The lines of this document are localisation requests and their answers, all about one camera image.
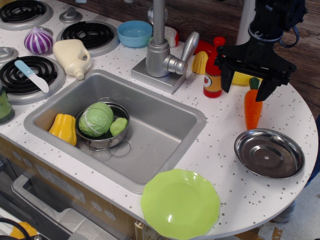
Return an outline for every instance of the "butter knife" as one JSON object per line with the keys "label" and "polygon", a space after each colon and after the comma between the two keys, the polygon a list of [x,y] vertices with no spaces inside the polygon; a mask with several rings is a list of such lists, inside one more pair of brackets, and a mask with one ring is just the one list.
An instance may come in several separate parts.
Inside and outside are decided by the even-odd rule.
{"label": "butter knife", "polygon": [[44,93],[49,92],[48,83],[41,77],[37,76],[35,72],[28,67],[22,60],[17,60],[14,65],[28,78],[30,79],[41,91]]}

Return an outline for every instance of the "orange carrot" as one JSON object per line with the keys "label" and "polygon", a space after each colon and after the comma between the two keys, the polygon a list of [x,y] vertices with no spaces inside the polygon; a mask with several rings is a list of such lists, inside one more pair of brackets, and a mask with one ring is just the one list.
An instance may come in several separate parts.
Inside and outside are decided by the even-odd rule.
{"label": "orange carrot", "polygon": [[246,129],[256,129],[260,119],[263,101],[256,101],[259,87],[259,79],[253,77],[250,79],[250,90],[244,97],[244,114]]}

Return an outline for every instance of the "ketchup bottle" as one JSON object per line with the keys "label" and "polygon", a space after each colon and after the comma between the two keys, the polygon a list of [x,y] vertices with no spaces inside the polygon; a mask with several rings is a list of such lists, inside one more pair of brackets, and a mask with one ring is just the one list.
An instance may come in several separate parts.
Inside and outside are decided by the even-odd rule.
{"label": "ketchup bottle", "polygon": [[208,98],[217,98],[221,95],[221,70],[214,65],[217,53],[217,47],[224,45],[226,42],[222,36],[217,36],[213,39],[214,52],[208,58],[205,65],[205,76],[203,84],[203,93]]}

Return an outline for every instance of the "green plate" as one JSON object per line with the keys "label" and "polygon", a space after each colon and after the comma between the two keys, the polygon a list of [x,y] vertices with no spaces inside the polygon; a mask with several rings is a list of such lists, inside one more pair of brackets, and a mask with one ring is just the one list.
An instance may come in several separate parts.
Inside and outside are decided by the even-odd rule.
{"label": "green plate", "polygon": [[207,233],[219,217],[214,186],[199,174],[173,169],[157,174],[141,197],[144,219],[160,235],[188,240]]}

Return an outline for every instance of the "faucet handle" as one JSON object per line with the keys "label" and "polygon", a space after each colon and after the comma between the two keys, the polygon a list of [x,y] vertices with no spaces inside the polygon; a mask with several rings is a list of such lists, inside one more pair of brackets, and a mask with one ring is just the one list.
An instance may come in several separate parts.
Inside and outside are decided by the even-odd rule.
{"label": "faucet handle", "polygon": [[188,60],[194,54],[199,42],[199,33],[193,31],[187,38],[182,51],[181,59],[173,55],[168,55],[162,66],[168,72],[183,75],[188,69]]}
{"label": "faucet handle", "polygon": [[181,60],[188,62],[192,54],[194,54],[198,42],[199,42],[200,35],[198,32],[193,31],[190,36],[187,38],[184,44]]}

